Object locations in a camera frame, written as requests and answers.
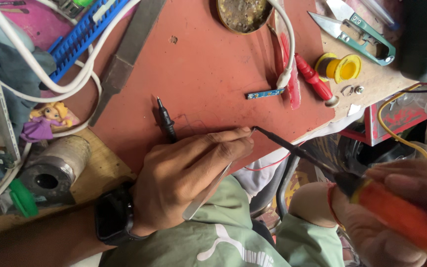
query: red work mat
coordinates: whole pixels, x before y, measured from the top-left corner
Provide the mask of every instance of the red work mat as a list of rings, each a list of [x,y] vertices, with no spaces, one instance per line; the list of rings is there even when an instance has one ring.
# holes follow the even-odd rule
[[[316,11],[315,2],[285,4],[295,30],[296,52],[313,64],[323,53],[320,30],[306,12]],[[101,79],[127,24],[128,20],[118,24],[96,60],[95,71]],[[273,38],[266,25],[249,35],[231,33],[218,20],[213,0],[168,0],[126,87],[113,96],[93,132],[136,173],[154,145],[167,143],[156,122],[157,96],[175,121],[179,138],[258,125],[293,141],[335,113],[301,75],[298,110],[291,110],[287,93],[245,99],[246,93],[276,88]],[[65,102],[83,118],[90,112],[88,100],[95,101],[94,92],[90,82]],[[253,154],[233,171],[278,148],[259,133],[252,138]]]

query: blue plastic rack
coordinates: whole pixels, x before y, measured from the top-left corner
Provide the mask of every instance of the blue plastic rack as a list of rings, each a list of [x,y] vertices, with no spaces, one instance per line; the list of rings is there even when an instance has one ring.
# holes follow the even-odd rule
[[[50,46],[48,52],[54,57],[57,65],[57,69],[50,75],[53,82],[58,82],[64,76],[128,1],[116,0],[96,24],[92,16],[107,2],[107,0],[97,0],[65,39],[61,36]]]

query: smartwatch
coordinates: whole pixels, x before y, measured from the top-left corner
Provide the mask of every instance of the smartwatch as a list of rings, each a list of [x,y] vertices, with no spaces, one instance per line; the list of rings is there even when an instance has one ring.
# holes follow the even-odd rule
[[[95,201],[95,229],[98,240],[110,246],[120,246],[131,240],[144,240],[131,234],[133,227],[133,197],[129,189],[134,184],[124,182],[118,188],[103,193]]]

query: puma logo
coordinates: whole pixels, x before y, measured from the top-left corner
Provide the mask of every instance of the puma logo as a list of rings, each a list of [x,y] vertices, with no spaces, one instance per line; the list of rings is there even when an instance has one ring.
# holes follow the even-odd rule
[[[242,260],[249,263],[256,263],[263,267],[273,267],[274,261],[272,257],[263,251],[252,252],[250,250],[246,250],[239,241],[233,240],[228,236],[227,229],[225,229],[222,224],[215,224],[215,231],[217,232],[218,238],[214,241],[214,244],[209,250],[197,254],[197,260],[204,261],[210,258],[210,256],[212,256],[212,254],[215,252],[215,248],[217,247],[218,243],[227,242],[237,248]]]

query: doll figurine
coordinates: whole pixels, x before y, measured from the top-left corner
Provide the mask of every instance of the doll figurine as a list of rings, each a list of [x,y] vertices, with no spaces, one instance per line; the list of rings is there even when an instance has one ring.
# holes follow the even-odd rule
[[[72,126],[71,120],[64,120],[68,108],[62,102],[45,104],[40,109],[35,109],[29,115],[31,121],[24,123],[21,138],[29,143],[35,143],[44,139],[52,139],[51,124],[56,126]]]

